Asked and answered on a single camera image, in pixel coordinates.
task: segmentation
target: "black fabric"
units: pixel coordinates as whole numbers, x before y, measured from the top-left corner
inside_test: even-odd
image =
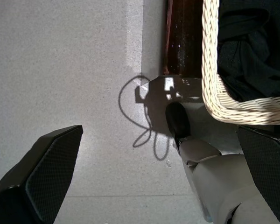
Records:
[[[240,127],[238,139],[256,187],[280,222],[280,137]]]
[[[237,101],[280,96],[280,0],[221,0],[218,72]]]

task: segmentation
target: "gray floor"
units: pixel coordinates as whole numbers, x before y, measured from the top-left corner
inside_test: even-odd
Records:
[[[0,178],[39,136],[84,128],[56,223],[205,223],[168,137],[174,99],[187,102],[194,135],[240,152],[235,126],[188,94],[199,81],[160,78],[138,91],[142,21],[138,0],[0,0]]]

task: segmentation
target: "wicker basket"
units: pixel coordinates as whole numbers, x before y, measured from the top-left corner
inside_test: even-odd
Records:
[[[204,0],[202,90],[208,112],[226,123],[280,125],[280,97],[237,102],[217,74],[218,9],[219,0]]]

